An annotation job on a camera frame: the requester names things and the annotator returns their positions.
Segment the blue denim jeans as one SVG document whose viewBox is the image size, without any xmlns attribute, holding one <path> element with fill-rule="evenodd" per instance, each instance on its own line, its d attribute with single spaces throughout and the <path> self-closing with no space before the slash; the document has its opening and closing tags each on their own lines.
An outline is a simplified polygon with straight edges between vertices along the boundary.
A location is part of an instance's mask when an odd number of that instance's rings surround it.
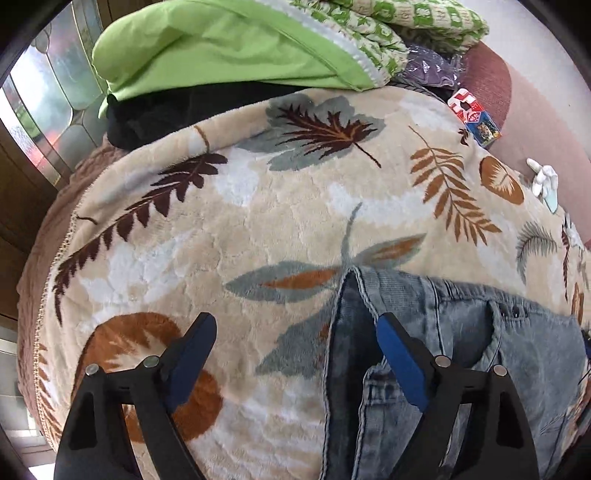
<svg viewBox="0 0 591 480">
<path fill-rule="evenodd" d="M 487 286 L 354 268 L 325 360 L 325 479 L 546 479 L 586 363 L 577 321 Z"/>
</svg>

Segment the white glove with teal cuff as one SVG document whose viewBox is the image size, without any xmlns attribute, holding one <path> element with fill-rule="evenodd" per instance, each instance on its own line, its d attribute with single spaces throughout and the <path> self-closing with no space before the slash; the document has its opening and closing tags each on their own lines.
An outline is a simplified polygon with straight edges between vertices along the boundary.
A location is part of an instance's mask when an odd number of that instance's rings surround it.
<svg viewBox="0 0 591 480">
<path fill-rule="evenodd" d="M 532 192 L 555 214 L 558 210 L 558 173 L 551 165 L 542 165 L 533 158 L 527 158 L 528 167 L 534 172 Z"/>
</svg>

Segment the beige leaf-pattern plush blanket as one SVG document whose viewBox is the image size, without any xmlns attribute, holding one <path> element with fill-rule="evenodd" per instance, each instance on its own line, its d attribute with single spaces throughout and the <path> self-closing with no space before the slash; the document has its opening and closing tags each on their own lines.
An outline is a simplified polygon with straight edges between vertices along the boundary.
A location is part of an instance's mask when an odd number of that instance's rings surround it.
<svg viewBox="0 0 591 480">
<path fill-rule="evenodd" d="M 89 364 L 217 338 L 176 413 L 209 479 L 325 479 L 325 360 L 346 273 L 491 287 L 590 328 L 590 253 L 442 102 L 386 87 L 231 110 L 107 167 L 45 273 L 34 369 L 57 446 Z"/>
</svg>

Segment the red and blue small box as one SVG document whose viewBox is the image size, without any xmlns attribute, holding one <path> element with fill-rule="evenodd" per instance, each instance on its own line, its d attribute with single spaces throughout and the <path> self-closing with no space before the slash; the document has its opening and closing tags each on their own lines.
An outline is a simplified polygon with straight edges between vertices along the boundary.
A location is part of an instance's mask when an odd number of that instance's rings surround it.
<svg viewBox="0 0 591 480">
<path fill-rule="evenodd" d="M 469 90 L 460 88 L 448 100 L 448 106 L 481 147 L 488 148 L 501 137 L 492 117 Z"/>
</svg>

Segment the pink upholstered sofa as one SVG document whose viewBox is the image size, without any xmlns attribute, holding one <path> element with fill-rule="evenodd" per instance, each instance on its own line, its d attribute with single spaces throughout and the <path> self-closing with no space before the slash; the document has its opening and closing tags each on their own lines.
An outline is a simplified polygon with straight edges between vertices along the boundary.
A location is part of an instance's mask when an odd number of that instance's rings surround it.
<svg viewBox="0 0 591 480">
<path fill-rule="evenodd" d="M 489 151 L 528 179 L 528 158 L 558 173 L 558 200 L 590 245 L 590 160 L 550 103 L 513 67 L 481 43 L 464 57 L 462 85 L 501 129 Z"/>
</svg>

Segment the stained glass door panel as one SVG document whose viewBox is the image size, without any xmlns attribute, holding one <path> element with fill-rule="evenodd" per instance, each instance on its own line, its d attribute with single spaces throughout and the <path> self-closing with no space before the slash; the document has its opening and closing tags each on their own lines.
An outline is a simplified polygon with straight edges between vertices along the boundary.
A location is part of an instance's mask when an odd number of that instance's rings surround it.
<svg viewBox="0 0 591 480">
<path fill-rule="evenodd" d="M 55 188 L 102 144 L 106 83 L 91 65 L 103 31 L 95 1 L 69 1 L 33 36 L 1 83 L 1 122 Z"/>
</svg>

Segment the purple plastic bag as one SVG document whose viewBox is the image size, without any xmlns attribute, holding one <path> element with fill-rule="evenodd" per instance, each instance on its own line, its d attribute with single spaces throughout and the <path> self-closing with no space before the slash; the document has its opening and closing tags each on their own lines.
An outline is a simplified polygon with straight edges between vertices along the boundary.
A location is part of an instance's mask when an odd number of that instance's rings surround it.
<svg viewBox="0 0 591 480">
<path fill-rule="evenodd" d="M 395 78 L 424 87 L 456 89 L 467 70 L 461 54 L 440 54 L 430 48 L 411 44 L 407 64 Z"/>
</svg>

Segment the green quilt with patterned cover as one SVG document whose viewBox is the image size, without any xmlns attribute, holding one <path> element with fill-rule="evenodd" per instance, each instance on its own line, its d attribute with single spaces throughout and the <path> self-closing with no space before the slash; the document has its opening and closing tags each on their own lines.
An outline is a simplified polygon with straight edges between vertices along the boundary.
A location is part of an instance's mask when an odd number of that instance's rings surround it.
<svg viewBox="0 0 591 480">
<path fill-rule="evenodd" d="M 111 23 L 92 63 L 119 101 L 247 81 L 366 91 L 405 69 L 412 41 L 464 54 L 489 32 L 458 1 L 162 1 Z"/>
</svg>

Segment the brown wooden door frame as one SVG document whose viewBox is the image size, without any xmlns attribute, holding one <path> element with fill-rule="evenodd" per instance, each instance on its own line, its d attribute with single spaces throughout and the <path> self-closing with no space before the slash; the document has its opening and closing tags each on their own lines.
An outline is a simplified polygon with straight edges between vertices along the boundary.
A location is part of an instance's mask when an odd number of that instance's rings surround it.
<svg viewBox="0 0 591 480">
<path fill-rule="evenodd" d="M 41 222 L 71 171 L 51 184 L 5 127 L 1 128 L 0 168 L 1 318 L 16 322 L 18 281 Z"/>
</svg>

